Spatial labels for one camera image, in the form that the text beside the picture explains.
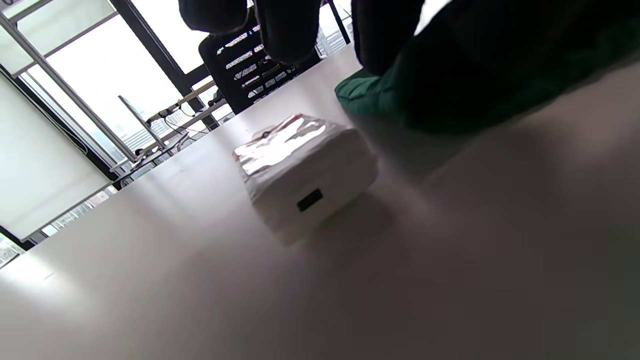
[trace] green fabric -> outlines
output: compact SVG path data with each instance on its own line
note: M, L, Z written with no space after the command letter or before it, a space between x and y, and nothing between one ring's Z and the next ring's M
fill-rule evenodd
M590 42L576 31L539 68L496 82L474 67L441 24L414 37L382 77L364 70L335 89L351 114L392 118L430 133L467 133L544 104L640 48L638 18L599 29Z

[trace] cable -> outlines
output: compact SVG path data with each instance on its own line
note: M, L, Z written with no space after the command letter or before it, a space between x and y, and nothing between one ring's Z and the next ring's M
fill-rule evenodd
M196 111L193 115L189 115L189 114L187 114L186 112L184 112L184 110L182 109L182 104L180 104L180 106L178 107L178 109L180 109L180 111L182 111L182 113L183 113L185 116L188 116L188 117L196 117L196 116L198 116L199 114L201 114L201 113L203 113L203 112L204 112L204 111Z
M173 131L174 131L175 133L177 133L178 135L182 135L182 133L181 133L180 131L178 131L178 129L182 129L182 130L186 130L186 131L194 131L194 132L196 132L196 133L200 133L200 134L208 134L208 133L204 133L204 132L202 132L202 131L198 131L198 130L191 130L191 129L186 128L186 127L184 127L184 126L175 125L175 127L173 127L173 126L172 126L172 125L171 125L171 124L166 120L166 117L163 117L162 119L164 120L164 123L165 123L168 127L170 127L170 128L171 128L171 130L173 130Z

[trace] metal pole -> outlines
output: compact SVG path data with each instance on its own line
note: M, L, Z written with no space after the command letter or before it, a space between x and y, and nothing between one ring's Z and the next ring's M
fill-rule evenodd
M350 44L351 39L349 38L349 33L347 32L347 29L344 27L344 24L342 23L342 19L340 19L340 14L338 13L338 9L335 7L335 4L333 3L333 0L328 0L327 3L329 3L329 7L331 8L333 17L335 17L335 21L338 23L338 29L340 29L340 32L342 33L344 42L347 43L347 45Z
M51 77L51 79L60 86L60 89L69 96L71 101L73 101L83 113L86 114L91 121L100 129L104 134L113 142L113 144L124 154L124 156L129 159L131 162L135 162L137 156L130 150L130 148L123 143L123 141L105 124L100 117L93 112L93 110L87 105L80 96L76 93L75 90L69 86L69 84L56 72L53 67L49 64L49 62L42 56L38 50L27 40L27 38L18 31L18 29L14 28L13 25L9 22L9 20L4 16L4 14L0 13L0 26L20 45L20 47L33 58L34 62L38 64L42 70Z
M133 114L133 116L136 117L136 119L138 119L138 122L140 122L140 125L142 125L142 127L144 127L145 130L147 130L149 135L151 135L151 137L157 142L158 147L160 147L160 149L164 149L164 143L162 142L162 139L160 139L160 137L157 136L156 133L154 133L154 130L149 126L149 124L147 124L145 119L143 119L140 116L140 114L136 111L136 109L134 109L133 106L131 106L129 101L127 101L127 99L125 99L122 95L118 95L118 99L120 99L120 101L122 101L124 106L126 106L127 109L129 109L129 111Z

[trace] desk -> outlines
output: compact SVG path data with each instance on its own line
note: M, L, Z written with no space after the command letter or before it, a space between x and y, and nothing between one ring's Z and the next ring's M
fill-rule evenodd
M295 111L350 124L357 68L343 49L0 270L2 359L635 357L640 65L475 138L355 120L379 179L282 247L230 153Z

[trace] window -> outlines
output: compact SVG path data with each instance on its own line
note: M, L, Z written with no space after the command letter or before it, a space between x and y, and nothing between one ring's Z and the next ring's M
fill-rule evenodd
M132 0L132 3L183 72L202 65L198 45L209 34L192 31L185 25L178 0Z
M0 234L0 268L22 253L24 250Z
M334 1L336 9L338 10L338 14L342 19L342 23L344 27L347 29L349 33L349 37L351 41L353 41L353 24L351 20L351 8L347 7L345 1ZM318 29L318 39L317 46L322 55L331 55L342 49L346 45L346 41L344 37L342 37L342 33L340 32L340 28L338 28L338 23L336 22L335 17L333 16L333 12L331 11L331 7L329 4L325 4L320 7L320 16L319 16L319 29Z
M125 97L147 119L182 98L151 55L120 16L103 23L47 58L62 78L78 93L113 132L135 151L149 146L153 138L118 98ZM102 146L114 146L37 66L28 74L65 107L74 119ZM185 104L186 113L193 110ZM191 117L178 112L168 119L182 125ZM159 136L171 127L159 120L152 129ZM117 153L114 148L111 154Z

